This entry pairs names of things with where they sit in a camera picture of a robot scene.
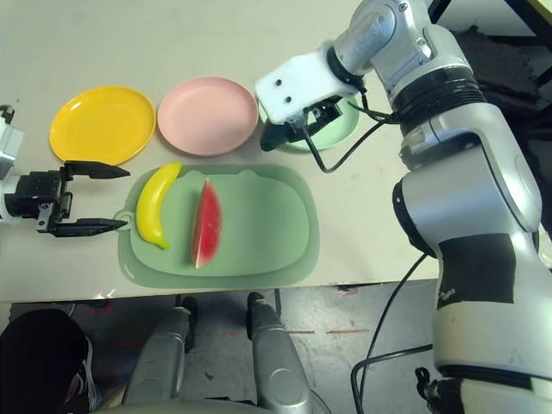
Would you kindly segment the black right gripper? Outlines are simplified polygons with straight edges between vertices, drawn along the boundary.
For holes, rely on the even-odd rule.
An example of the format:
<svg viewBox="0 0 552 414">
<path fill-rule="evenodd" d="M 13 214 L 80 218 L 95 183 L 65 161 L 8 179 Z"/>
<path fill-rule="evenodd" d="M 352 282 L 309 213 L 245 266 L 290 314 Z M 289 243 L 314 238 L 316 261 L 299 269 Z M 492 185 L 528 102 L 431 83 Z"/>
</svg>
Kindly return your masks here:
<svg viewBox="0 0 552 414">
<path fill-rule="evenodd" d="M 303 141 L 307 135 L 312 137 L 326 128 L 342 115 L 338 107 L 341 101 L 342 97 L 329 97 L 302 109 L 297 127 L 293 125 L 286 127 L 287 140 L 290 143 Z"/>
</svg>

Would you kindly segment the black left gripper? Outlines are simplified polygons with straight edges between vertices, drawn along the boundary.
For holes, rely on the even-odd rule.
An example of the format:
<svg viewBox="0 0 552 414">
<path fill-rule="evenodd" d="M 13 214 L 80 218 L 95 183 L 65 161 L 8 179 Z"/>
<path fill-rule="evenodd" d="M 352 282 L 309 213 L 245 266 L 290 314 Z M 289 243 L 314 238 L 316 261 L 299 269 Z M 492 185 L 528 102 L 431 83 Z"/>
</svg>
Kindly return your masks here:
<svg viewBox="0 0 552 414">
<path fill-rule="evenodd" d="M 19 223 L 34 219 L 39 233 L 55 237 L 94 236 L 117 230 L 128 224 L 125 220 L 82 218 L 74 223 L 62 223 L 70 215 L 72 194 L 67 185 L 73 176 L 90 179 L 118 179 L 130 172 L 119 166 L 98 161 L 70 160 L 58 171 L 11 174 L 3 180 L 3 222 Z"/>
</svg>

